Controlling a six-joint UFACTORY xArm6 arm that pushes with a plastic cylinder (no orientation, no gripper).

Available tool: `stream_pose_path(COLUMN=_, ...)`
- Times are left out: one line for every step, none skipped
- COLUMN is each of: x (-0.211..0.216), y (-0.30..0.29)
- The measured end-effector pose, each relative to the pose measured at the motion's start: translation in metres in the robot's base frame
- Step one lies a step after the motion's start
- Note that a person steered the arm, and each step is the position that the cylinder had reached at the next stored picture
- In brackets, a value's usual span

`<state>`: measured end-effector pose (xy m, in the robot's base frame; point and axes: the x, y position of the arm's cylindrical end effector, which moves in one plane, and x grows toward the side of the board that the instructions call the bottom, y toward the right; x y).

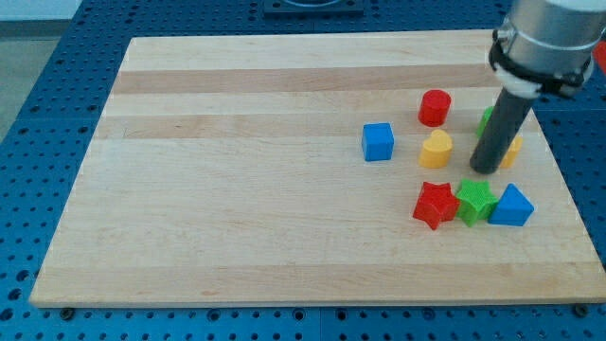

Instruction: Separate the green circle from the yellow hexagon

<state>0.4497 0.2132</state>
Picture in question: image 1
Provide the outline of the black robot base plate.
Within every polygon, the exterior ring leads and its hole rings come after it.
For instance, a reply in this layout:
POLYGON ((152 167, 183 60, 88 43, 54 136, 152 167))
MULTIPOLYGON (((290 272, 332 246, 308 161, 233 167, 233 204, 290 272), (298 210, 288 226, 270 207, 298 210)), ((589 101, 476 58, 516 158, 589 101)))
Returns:
POLYGON ((363 14, 364 0, 262 0, 265 17, 363 14))

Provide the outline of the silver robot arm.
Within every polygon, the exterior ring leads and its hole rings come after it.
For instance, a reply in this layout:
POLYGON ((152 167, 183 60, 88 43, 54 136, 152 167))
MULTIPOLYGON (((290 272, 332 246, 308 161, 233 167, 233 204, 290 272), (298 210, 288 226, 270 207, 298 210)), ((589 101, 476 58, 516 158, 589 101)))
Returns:
POLYGON ((605 0, 518 0, 492 33, 489 61, 513 96, 577 94, 605 32, 605 0))

